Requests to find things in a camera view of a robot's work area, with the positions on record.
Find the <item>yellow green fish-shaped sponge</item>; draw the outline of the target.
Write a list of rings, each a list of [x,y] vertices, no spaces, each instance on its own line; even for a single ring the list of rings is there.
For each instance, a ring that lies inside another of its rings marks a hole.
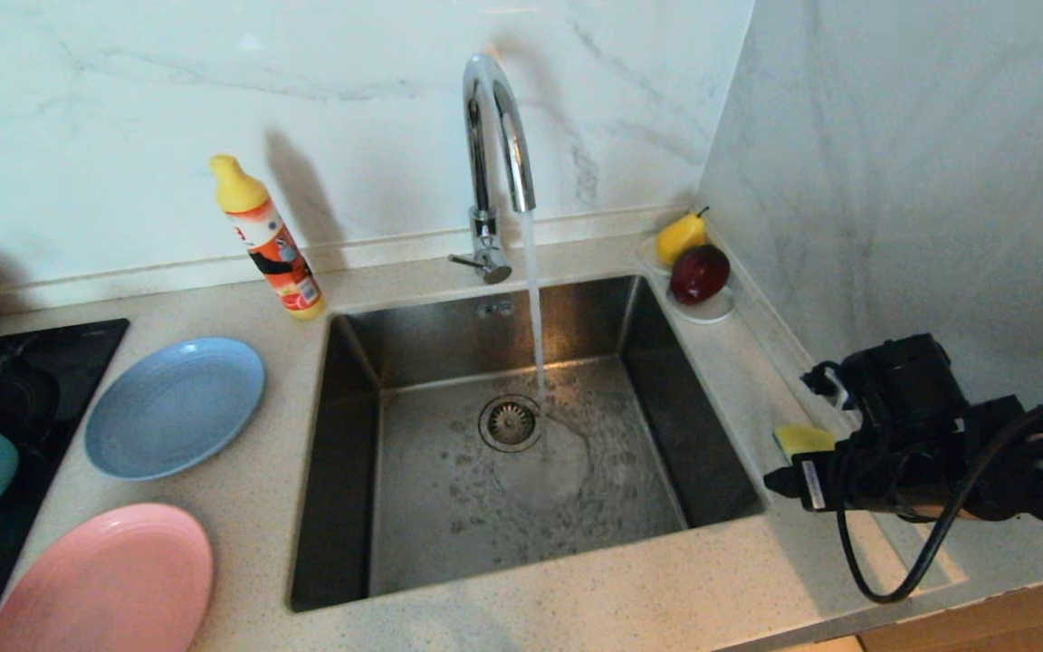
[[[786,461],[794,462],[795,455],[833,451],[836,438],[827,430],[807,424],[786,424],[771,433]]]

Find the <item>chrome curved faucet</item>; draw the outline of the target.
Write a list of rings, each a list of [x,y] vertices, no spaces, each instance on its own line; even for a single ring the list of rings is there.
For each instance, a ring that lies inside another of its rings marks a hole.
[[[489,53],[468,59],[463,75],[463,115],[469,174],[472,182],[472,206],[468,218],[471,227],[472,255],[451,255],[451,263],[467,265],[485,284],[502,283],[511,276],[501,232],[498,231],[498,207],[490,198],[487,130],[490,120],[498,125],[498,140],[513,210],[517,214],[537,207],[532,177],[532,161],[527,146],[522,111],[503,67]]]

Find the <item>orange yellow detergent bottle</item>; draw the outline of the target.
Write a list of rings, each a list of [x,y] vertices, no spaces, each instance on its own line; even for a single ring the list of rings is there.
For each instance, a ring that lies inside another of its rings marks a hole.
[[[284,309],[299,321],[324,311],[323,294],[301,248],[278,214],[263,182],[244,172],[239,160],[208,160],[215,178],[215,202],[244,243],[257,271],[272,286]]]

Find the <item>stainless steel sink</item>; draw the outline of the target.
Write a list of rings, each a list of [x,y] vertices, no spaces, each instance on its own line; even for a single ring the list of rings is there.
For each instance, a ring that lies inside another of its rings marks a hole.
[[[307,612],[761,512],[662,301],[638,275],[334,315],[287,598]],[[477,433],[541,408],[537,445]]]

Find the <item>small white dish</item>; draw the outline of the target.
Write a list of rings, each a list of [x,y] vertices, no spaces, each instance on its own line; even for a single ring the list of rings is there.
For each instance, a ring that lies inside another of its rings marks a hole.
[[[725,318],[729,317],[730,313],[735,310],[735,289],[732,288],[732,272],[730,272],[730,260],[727,255],[725,255],[722,249],[712,243],[704,243],[703,246],[707,249],[713,249],[715,253],[715,268],[719,271],[725,271],[722,275],[724,284],[721,288],[712,294],[712,296],[704,298],[703,301],[679,301],[675,297],[675,293],[672,292],[672,271],[668,265],[663,264],[657,255],[657,247],[655,247],[655,236],[647,236],[642,239],[641,243],[636,249],[637,259],[640,260],[642,267],[653,275],[663,277],[666,289],[665,297],[671,305],[671,308],[677,312],[685,321],[690,321],[694,323],[715,323],[719,321],[724,321]]]

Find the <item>brown wooden cabinet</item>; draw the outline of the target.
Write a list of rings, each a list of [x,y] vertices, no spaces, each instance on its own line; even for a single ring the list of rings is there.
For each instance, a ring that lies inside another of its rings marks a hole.
[[[858,635],[865,652],[1043,652],[1043,585]]]

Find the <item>dark red apple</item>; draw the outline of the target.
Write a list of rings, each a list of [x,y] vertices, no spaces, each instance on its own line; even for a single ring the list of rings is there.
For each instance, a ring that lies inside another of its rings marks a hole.
[[[669,293],[682,305],[711,300],[728,284],[730,260],[713,244],[703,244],[680,253],[675,260]]]

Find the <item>yellow pear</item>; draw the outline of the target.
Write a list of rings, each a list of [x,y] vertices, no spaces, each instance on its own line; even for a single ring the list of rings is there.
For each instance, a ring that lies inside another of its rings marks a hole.
[[[674,267],[675,261],[688,249],[703,246],[708,241],[704,215],[708,206],[675,219],[673,223],[655,236],[655,258],[665,268]]]

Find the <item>round metal drain strainer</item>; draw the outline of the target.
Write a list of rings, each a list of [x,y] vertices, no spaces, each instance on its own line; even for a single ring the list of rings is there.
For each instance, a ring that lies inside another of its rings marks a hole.
[[[477,433],[486,446],[505,454],[537,445],[542,412],[537,401],[524,395],[501,395],[481,409]]]

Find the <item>blue plate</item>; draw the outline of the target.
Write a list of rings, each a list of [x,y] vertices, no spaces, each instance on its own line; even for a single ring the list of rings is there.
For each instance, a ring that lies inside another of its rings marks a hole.
[[[247,342],[211,337],[154,351],[113,381],[84,430],[91,465],[120,480],[154,480],[207,461],[261,406],[266,367]]]

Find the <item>pink plate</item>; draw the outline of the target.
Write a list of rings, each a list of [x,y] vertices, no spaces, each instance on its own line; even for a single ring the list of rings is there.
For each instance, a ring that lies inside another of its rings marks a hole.
[[[49,546],[0,608],[0,652],[189,652],[214,548],[185,509],[138,503]]]

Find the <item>black glass cooktop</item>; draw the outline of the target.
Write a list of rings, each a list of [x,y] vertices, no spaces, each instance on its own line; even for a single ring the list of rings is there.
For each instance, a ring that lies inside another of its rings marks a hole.
[[[128,328],[116,319],[0,337],[0,434],[18,453],[11,486],[0,496],[0,599]]]

